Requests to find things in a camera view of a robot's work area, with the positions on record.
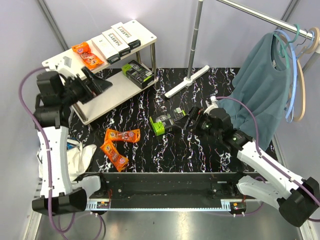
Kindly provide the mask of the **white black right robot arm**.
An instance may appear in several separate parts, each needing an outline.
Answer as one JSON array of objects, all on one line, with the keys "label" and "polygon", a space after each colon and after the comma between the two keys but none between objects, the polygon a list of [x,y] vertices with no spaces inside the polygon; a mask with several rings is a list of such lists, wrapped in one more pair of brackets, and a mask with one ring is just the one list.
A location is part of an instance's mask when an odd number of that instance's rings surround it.
[{"label": "white black right robot arm", "polygon": [[228,195],[254,197],[275,209],[291,225],[301,227],[320,207],[320,184],[313,177],[304,179],[268,156],[257,141],[235,129],[230,116],[222,108],[192,107],[175,122],[184,130],[197,135],[213,136],[227,152],[254,168],[267,182],[263,183],[244,173],[227,185]]}]

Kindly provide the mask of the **white Harry's box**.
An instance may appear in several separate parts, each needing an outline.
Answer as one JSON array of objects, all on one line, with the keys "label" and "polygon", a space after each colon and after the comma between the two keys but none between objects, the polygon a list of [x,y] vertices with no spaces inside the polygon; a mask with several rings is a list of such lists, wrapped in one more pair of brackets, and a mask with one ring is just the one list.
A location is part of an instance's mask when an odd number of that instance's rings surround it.
[{"label": "white Harry's box", "polygon": [[132,29],[122,22],[118,22],[111,28],[129,45],[130,49],[136,49],[141,46],[141,40],[134,34]]},{"label": "white Harry's box", "polygon": [[115,48],[120,57],[131,53],[129,45],[112,28],[102,32],[102,35]]}]

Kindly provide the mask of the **green black razor box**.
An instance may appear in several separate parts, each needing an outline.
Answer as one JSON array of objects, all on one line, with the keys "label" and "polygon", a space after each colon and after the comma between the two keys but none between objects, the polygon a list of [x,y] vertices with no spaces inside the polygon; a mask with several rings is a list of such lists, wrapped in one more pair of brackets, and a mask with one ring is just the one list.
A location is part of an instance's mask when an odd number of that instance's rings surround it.
[{"label": "green black razor box", "polygon": [[150,116],[149,123],[155,135],[161,136],[177,129],[182,129],[184,124],[181,119],[185,116],[186,112],[182,108],[176,107],[170,111]]}]

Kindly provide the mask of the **white H razor box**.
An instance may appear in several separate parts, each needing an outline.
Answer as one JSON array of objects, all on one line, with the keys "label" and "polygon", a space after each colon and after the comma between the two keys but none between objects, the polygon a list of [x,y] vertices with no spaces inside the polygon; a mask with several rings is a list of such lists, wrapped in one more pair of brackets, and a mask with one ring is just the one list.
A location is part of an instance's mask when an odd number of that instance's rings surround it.
[{"label": "white H razor box", "polygon": [[109,64],[112,65],[121,60],[119,52],[102,34],[93,37],[91,42]]}]

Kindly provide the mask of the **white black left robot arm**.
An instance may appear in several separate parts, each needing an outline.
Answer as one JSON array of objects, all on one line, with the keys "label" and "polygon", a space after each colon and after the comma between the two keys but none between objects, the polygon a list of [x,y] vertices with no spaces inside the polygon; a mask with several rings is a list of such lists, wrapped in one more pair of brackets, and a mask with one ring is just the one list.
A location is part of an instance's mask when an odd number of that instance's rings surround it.
[{"label": "white black left robot arm", "polygon": [[69,176],[67,139],[70,107],[77,102],[88,103],[111,86],[87,67],[82,67],[81,71],[85,79],[78,74],[60,73],[58,70],[37,76],[39,94],[32,116],[36,120],[42,152],[42,186],[39,198],[32,201],[32,209],[46,216],[83,212],[92,194],[103,198],[108,193],[107,184],[98,175],[84,177],[76,184],[72,184]]}]

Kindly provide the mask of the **orange razor pack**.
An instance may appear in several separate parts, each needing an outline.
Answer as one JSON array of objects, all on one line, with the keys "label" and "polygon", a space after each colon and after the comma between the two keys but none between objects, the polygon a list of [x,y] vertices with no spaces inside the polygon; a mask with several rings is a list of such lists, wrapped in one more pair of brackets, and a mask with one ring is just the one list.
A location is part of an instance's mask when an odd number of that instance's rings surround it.
[{"label": "orange razor pack", "polygon": [[129,163],[128,158],[118,152],[110,139],[106,140],[100,149],[108,157],[118,172],[122,172],[126,168]]},{"label": "orange razor pack", "polygon": [[93,70],[104,63],[103,60],[92,53],[92,50],[87,42],[82,42],[80,44],[74,45],[71,47],[71,49],[74,53],[78,54],[81,57],[84,65],[89,70]]},{"label": "orange razor pack", "polygon": [[140,138],[141,138],[140,129],[121,132],[121,131],[108,128],[104,136],[104,141],[106,142],[107,140],[111,140],[111,141],[137,143],[140,141]]}]

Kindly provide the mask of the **green black razor box shelved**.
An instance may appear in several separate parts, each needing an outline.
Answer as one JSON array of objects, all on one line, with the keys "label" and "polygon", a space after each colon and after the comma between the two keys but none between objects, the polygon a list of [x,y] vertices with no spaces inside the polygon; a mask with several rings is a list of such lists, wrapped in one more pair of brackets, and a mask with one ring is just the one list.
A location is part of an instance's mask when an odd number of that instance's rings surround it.
[{"label": "green black razor box shelved", "polygon": [[140,89],[146,88],[154,79],[152,71],[132,60],[121,67],[122,73]]}]

